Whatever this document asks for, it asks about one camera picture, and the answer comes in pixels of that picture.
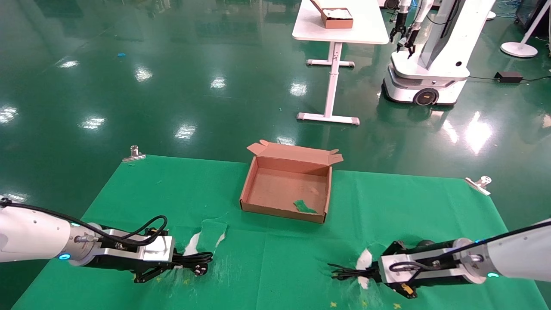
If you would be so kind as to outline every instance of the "metal bracket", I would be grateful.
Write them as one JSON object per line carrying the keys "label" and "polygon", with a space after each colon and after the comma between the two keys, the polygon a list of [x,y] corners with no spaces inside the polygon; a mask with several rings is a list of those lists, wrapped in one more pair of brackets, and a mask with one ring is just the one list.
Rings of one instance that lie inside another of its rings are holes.
{"label": "metal bracket", "polygon": [[130,147],[130,157],[123,158],[122,161],[130,162],[130,161],[135,161],[137,159],[142,159],[142,158],[145,158],[145,154],[140,153],[137,145],[133,145]]}
{"label": "metal bracket", "polygon": [[482,194],[484,194],[486,196],[490,195],[490,192],[486,190],[486,185],[491,183],[490,177],[487,177],[486,175],[484,175],[480,178],[480,180],[478,180],[476,182],[473,182],[473,180],[471,180],[469,178],[465,178],[465,182],[467,182],[467,184],[469,184],[470,187],[478,190]]}

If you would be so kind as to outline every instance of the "green cloth scrap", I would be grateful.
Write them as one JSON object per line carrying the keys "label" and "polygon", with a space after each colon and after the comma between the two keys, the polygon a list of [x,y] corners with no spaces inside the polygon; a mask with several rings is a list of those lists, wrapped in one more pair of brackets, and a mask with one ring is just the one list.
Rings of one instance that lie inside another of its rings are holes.
{"label": "green cloth scrap", "polygon": [[216,219],[204,220],[201,223],[201,235],[197,242],[197,251],[214,252],[220,236],[226,233],[228,224],[217,222]]}
{"label": "green cloth scrap", "polygon": [[317,213],[315,210],[312,210],[310,208],[308,208],[306,206],[306,204],[304,203],[304,200],[297,200],[294,202],[295,206],[296,206],[296,209],[299,210],[300,212],[306,212],[306,213]]}

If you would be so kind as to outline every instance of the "table leg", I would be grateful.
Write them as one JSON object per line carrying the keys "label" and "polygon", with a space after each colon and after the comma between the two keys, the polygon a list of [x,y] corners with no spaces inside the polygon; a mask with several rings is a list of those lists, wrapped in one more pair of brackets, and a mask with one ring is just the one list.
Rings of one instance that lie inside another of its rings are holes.
{"label": "table leg", "polygon": [[333,115],[333,106],[335,104],[335,93],[337,92],[337,79],[339,76],[339,65],[341,60],[341,42],[335,42],[333,56],[331,57],[331,73],[329,74],[329,86],[327,87],[327,99],[325,102],[325,112],[322,114],[298,113],[299,120],[342,122],[346,124],[360,125],[360,119],[357,117],[335,116]]}
{"label": "table leg", "polygon": [[[306,60],[307,65],[321,65],[321,66],[330,66],[333,59],[333,51],[335,48],[336,42],[329,42],[329,54],[327,55],[327,60],[319,59],[308,59]],[[354,67],[355,64],[353,61],[339,61],[339,66],[344,67]]]}

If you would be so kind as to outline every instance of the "green epoxy floor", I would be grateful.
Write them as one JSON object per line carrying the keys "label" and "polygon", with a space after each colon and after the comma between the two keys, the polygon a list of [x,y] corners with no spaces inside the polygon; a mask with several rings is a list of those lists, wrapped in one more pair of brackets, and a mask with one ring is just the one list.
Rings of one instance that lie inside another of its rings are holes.
{"label": "green epoxy floor", "polygon": [[[298,122],[300,111],[323,112],[329,72],[305,65],[325,58],[327,43],[291,38],[298,0],[4,0],[0,7],[0,194],[81,216],[132,144],[156,155],[248,162],[246,147],[263,138],[338,148],[345,161],[337,169],[489,175],[510,229],[551,213],[547,80],[471,81],[447,110],[394,104],[380,88],[394,45],[349,44],[343,58],[356,68],[341,69],[334,113],[361,125]],[[540,50],[529,60],[499,51],[521,38],[512,19],[488,22],[471,74],[549,75],[542,41],[529,41]],[[44,264],[0,264],[1,309]],[[551,302],[551,286],[540,287]]]}

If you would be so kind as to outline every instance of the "table foot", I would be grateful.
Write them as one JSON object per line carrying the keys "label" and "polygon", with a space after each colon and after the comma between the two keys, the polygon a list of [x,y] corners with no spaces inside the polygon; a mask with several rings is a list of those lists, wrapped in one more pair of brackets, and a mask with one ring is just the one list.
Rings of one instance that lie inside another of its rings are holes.
{"label": "table foot", "polygon": [[[319,59],[308,59],[306,61],[307,65],[321,65],[321,66],[330,66],[331,61],[329,60],[319,60]],[[343,67],[355,67],[356,64],[353,61],[339,61],[339,66]]]}
{"label": "table foot", "polygon": [[341,122],[345,124],[360,125],[360,119],[357,117],[346,117],[346,116],[335,116],[335,115],[325,117],[323,114],[298,113],[296,116],[296,119],[311,120],[311,121]]}

